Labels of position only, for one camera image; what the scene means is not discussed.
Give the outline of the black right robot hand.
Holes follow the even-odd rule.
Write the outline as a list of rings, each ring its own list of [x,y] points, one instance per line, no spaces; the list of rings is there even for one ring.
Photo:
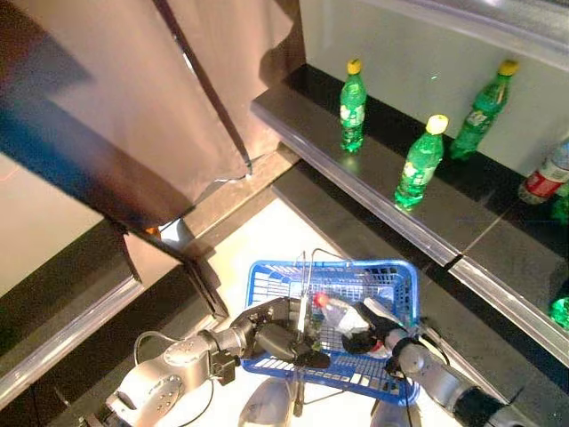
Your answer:
[[[375,359],[388,359],[397,344],[410,337],[409,332],[394,320],[385,316],[382,306],[373,299],[352,305],[356,314],[365,322],[356,330],[341,337],[343,349],[352,355],[365,355]]]

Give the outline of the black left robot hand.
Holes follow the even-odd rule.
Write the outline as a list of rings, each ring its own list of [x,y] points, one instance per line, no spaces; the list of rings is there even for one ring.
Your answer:
[[[295,367],[326,369],[331,358],[314,350],[315,340],[300,334],[297,326],[301,316],[301,300],[277,297],[242,312],[232,326],[244,334],[242,360],[253,360],[263,353]]]

